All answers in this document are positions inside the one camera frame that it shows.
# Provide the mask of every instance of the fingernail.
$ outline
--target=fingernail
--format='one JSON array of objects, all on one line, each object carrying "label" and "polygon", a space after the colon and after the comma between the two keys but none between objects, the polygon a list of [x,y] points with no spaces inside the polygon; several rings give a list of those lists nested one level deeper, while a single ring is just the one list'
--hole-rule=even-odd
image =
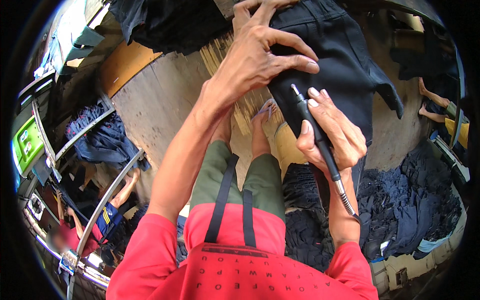
[{"label": "fingernail", "polygon": [[306,71],[311,74],[317,74],[320,68],[316,62],[309,62],[307,63]]},{"label": "fingernail", "polygon": [[327,90],[323,89],[320,91],[325,98],[329,98]]},{"label": "fingernail", "polygon": [[308,130],[310,129],[310,122],[308,122],[307,120],[303,120],[301,122],[301,130],[300,130],[300,133],[301,134],[306,134],[308,133]]},{"label": "fingernail", "polygon": [[308,93],[310,94],[310,96],[312,97],[318,97],[320,95],[320,93],[317,91],[316,88],[314,87],[311,87],[308,89]]},{"label": "fingernail", "polygon": [[314,108],[318,106],[318,102],[315,101],[315,100],[313,100],[313,99],[308,99],[308,104],[309,104],[311,107],[314,107]]}]

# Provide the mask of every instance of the green shorts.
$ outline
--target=green shorts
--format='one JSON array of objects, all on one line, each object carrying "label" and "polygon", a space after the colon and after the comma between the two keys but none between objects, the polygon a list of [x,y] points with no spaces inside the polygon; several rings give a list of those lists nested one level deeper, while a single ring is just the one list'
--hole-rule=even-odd
[{"label": "green shorts", "polygon": [[[448,117],[449,117],[450,119],[452,119],[452,120],[455,120],[455,116],[456,116],[456,104],[453,103],[452,101],[450,101],[450,103],[448,104],[448,106],[447,106],[447,108],[446,108],[446,111],[447,111]],[[467,117],[463,116],[462,123],[467,124],[467,123],[470,123],[470,121],[468,120]]]},{"label": "green shorts", "polygon": [[[193,188],[190,211],[198,204],[215,203],[231,155],[223,141],[214,141],[208,146]],[[285,222],[281,171],[278,160],[273,155],[260,155],[250,163],[242,191],[245,189],[252,191],[253,207],[278,216]],[[242,193],[235,172],[227,203],[243,204]]]}]

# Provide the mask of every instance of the hand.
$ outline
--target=hand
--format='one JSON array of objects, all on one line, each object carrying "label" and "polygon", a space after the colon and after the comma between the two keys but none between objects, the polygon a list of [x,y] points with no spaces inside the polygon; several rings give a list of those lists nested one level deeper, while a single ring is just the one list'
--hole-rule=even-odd
[{"label": "hand", "polygon": [[[311,97],[308,100],[308,109],[332,142],[332,154],[340,175],[344,177],[344,175],[351,174],[351,167],[367,154],[365,137],[360,128],[350,122],[343,112],[333,104],[326,90],[321,90],[319,93],[311,87],[308,89],[308,95]],[[312,125],[307,120],[302,122],[297,148],[330,180],[330,172],[320,150],[315,145]]]},{"label": "hand", "polygon": [[[266,86],[280,72],[297,69],[318,73],[315,52],[298,36],[269,27],[275,11],[299,0],[245,0],[233,7],[234,41],[218,71],[209,81],[227,94],[229,107],[248,91]],[[257,7],[253,16],[250,10]],[[304,55],[275,56],[273,44],[295,48]]]},{"label": "hand", "polygon": [[73,210],[73,208],[69,207],[67,208],[67,214],[69,214],[70,216],[73,216],[75,214],[75,211]]}]

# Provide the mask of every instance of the black tool handle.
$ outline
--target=black tool handle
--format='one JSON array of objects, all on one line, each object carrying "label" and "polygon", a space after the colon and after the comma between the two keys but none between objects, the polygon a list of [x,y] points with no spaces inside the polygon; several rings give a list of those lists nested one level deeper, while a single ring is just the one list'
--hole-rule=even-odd
[{"label": "black tool handle", "polygon": [[335,160],[333,158],[332,151],[330,150],[330,140],[328,136],[323,131],[323,129],[318,125],[317,121],[313,118],[312,114],[310,113],[307,105],[307,101],[303,99],[297,103],[297,109],[302,115],[304,120],[310,122],[313,127],[313,133],[315,134],[315,144],[317,145],[320,153],[322,154],[325,163],[327,164],[328,171],[330,172],[330,177],[332,181],[340,180],[340,173],[338,172],[338,168],[336,166]]}]

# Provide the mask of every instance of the worker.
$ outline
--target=worker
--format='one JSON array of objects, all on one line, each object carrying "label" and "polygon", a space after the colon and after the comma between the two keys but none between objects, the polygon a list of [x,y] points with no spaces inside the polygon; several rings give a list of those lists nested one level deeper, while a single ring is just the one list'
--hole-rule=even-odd
[{"label": "worker", "polygon": [[[419,77],[419,92],[422,96],[427,96],[434,103],[445,108],[446,115],[437,114],[434,112],[427,111],[427,103],[422,103],[422,106],[419,110],[419,115],[425,116],[437,123],[445,123],[448,134],[453,135],[453,127],[455,126],[455,116],[456,116],[456,105],[447,98],[440,97],[439,95],[430,92],[425,88],[423,83],[423,78]],[[460,132],[458,134],[458,142],[467,149],[468,146],[468,129],[470,127],[470,122],[467,117],[463,117],[462,124],[460,126]]]},{"label": "worker", "polygon": [[[324,274],[284,256],[280,168],[262,130],[275,112],[273,101],[251,121],[253,159],[242,192],[237,187],[238,157],[229,146],[232,105],[283,70],[321,72],[317,56],[298,36],[268,26],[277,8],[295,2],[245,0],[234,6],[234,41],[163,157],[147,213],[111,277],[107,299],[378,298],[359,247],[360,225],[346,212],[332,182],[329,228],[336,251],[329,269]],[[301,54],[275,56],[269,51],[275,43]],[[308,95],[309,109],[333,144],[358,213],[351,167],[366,154],[365,138],[327,91],[311,87]],[[312,125],[305,120],[297,147],[330,178]],[[176,222],[190,196],[183,231],[188,257],[177,268]]]},{"label": "worker", "polygon": [[[92,233],[88,236],[85,243],[85,247],[80,253],[81,257],[87,257],[99,247],[99,243],[105,243],[107,235],[115,229],[115,226],[122,220],[122,215],[118,213],[118,208],[124,204],[130,193],[132,192],[135,184],[140,178],[140,169],[136,168],[133,171],[133,178],[125,175],[125,186],[120,192],[112,198],[103,207],[101,214],[98,216],[93,228]],[[57,193],[57,206],[60,219],[60,226],[50,229],[46,236],[46,242],[48,247],[55,252],[63,253],[70,249],[77,251],[78,244],[85,230],[85,226],[82,225],[75,211],[69,207],[65,212],[61,201],[61,192],[59,189]],[[70,229],[68,223],[64,220],[65,213],[73,217],[75,227]]]}]

